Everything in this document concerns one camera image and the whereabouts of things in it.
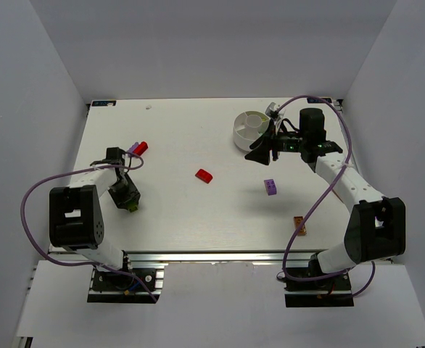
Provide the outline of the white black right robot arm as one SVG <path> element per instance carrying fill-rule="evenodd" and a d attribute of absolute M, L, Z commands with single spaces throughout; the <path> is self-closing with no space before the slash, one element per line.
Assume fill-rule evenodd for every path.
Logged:
<path fill-rule="evenodd" d="M 299 153 L 350 213 L 343 241 L 311 257 L 308 276 L 314 280 L 339 274 L 363 262 L 402 255 L 406 248 L 404 202 L 397 197 L 386 197 L 350 167 L 342 148 L 327 139 L 324 123 L 321 109 L 301 109 L 297 130 L 278 131 L 270 123 L 250 145 L 245 157 L 269 165 L 281 152 Z"/>

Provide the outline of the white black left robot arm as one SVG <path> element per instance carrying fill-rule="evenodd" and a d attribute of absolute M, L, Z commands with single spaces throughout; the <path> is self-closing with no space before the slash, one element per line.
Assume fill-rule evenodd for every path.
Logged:
<path fill-rule="evenodd" d="M 99 267 L 127 270 L 125 252 L 105 237 L 100 198 L 109 194 L 119 210 L 135 212 L 141 194 L 125 165 L 128 153 L 108 148 L 106 157 L 91 163 L 91 171 L 69 186 L 49 192 L 51 245 L 76 252 Z"/>

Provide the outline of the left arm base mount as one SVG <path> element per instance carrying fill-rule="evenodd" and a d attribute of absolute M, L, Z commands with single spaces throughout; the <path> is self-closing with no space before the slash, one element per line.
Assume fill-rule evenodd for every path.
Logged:
<path fill-rule="evenodd" d="M 164 266 L 132 260 L 124 256 L 124 273 L 137 277 L 94 268 L 88 288 L 87 302 L 100 304 L 151 304 L 160 297 Z"/>

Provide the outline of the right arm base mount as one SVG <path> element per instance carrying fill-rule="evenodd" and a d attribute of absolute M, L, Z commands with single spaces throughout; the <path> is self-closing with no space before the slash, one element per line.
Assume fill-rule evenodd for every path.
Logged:
<path fill-rule="evenodd" d="M 352 287 L 348 274 L 317 281 L 295 281 L 281 271 L 277 281 L 284 283 L 287 308 L 353 307 Z"/>

